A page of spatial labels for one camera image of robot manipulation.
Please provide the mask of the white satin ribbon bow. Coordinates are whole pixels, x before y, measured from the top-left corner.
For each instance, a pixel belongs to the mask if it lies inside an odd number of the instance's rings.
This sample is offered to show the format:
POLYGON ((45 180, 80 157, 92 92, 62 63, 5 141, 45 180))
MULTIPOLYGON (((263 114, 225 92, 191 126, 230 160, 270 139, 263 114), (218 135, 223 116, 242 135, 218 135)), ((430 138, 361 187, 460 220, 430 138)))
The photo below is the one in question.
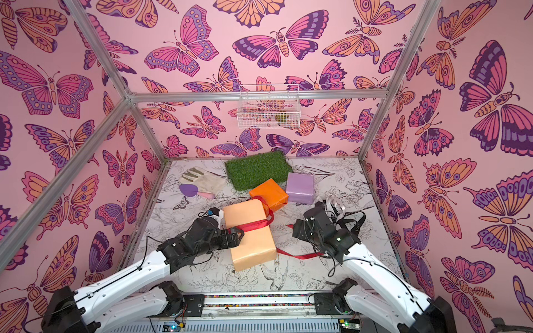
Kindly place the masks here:
POLYGON ((333 195, 326 197, 326 215, 333 221, 342 220, 346 215, 346 207, 333 195))

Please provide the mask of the lilac gift box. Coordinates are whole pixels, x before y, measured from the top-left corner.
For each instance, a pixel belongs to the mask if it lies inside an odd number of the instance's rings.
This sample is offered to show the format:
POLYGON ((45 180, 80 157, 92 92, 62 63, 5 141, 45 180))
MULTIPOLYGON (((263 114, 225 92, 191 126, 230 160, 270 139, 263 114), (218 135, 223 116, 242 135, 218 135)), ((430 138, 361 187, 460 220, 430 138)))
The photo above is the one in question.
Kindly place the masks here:
POLYGON ((285 192, 289 202, 313 204, 315 202, 314 176, 306 173, 289 173, 285 192))

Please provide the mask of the orange gift box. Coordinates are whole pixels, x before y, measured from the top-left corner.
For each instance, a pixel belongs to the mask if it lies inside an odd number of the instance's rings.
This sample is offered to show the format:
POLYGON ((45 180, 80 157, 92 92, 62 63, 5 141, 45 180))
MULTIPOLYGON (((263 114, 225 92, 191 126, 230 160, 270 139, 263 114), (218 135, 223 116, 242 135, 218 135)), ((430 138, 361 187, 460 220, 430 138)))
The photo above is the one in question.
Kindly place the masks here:
POLYGON ((273 179, 269 179, 249 192, 251 197, 261 197, 276 212, 288 204, 288 194, 273 179))

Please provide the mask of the black lettered ribbon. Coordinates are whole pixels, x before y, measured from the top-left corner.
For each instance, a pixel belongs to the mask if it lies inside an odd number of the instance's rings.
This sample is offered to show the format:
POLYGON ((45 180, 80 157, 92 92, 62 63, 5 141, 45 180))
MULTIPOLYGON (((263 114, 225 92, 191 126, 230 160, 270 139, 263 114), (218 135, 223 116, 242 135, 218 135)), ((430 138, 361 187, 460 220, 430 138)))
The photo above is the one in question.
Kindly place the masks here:
POLYGON ((366 214, 363 211, 347 212, 337 221, 341 228, 350 230, 353 234, 359 232, 366 221, 366 214))

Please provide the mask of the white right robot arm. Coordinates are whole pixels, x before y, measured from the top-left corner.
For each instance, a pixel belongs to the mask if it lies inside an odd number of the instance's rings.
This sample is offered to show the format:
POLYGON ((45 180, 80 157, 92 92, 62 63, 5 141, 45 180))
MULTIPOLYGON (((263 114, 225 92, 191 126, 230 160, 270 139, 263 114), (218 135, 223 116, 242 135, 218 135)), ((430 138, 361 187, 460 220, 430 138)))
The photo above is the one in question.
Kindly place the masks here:
POLYGON ((312 245, 315 254, 349 269, 370 287, 352 278, 337 284, 331 301, 340 313, 362 314, 388 332, 456 332, 451 306, 430 298, 385 266, 359 238, 364 212, 347 212, 317 202, 292 228, 293 237, 312 245))

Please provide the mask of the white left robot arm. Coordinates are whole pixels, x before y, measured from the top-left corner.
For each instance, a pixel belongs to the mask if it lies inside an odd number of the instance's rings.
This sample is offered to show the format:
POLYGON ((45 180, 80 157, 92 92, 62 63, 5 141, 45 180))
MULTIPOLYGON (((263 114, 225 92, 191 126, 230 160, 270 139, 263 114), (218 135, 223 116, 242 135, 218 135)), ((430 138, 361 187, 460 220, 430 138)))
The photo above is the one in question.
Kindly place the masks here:
POLYGON ((198 256, 238 247, 243 238, 238 227, 221 229, 218 220, 200 217, 120 272, 77 290, 63 287, 54 292, 41 329, 103 332, 142 317, 180 316, 185 311, 183 293, 166 277, 193 265, 198 256))

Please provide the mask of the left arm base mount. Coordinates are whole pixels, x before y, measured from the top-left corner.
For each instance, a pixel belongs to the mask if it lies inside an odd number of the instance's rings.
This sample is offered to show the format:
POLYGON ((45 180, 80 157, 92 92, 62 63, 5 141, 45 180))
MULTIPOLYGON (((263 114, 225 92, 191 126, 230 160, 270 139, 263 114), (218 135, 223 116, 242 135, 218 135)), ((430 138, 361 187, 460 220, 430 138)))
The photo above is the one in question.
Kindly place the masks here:
POLYGON ((203 314, 205 294, 186 294, 177 301, 171 301, 163 311, 151 318, 199 318, 203 314))

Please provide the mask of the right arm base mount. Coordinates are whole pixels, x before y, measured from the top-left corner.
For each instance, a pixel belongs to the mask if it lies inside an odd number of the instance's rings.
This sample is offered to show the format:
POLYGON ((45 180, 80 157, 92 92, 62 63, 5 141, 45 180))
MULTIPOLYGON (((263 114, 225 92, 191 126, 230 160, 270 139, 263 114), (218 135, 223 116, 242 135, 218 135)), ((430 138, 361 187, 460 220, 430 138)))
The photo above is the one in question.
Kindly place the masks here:
POLYGON ((313 305, 317 315, 348 315, 355 312, 346 301, 348 290, 358 286, 358 283, 346 278, 342 280, 331 292, 313 293, 313 305))

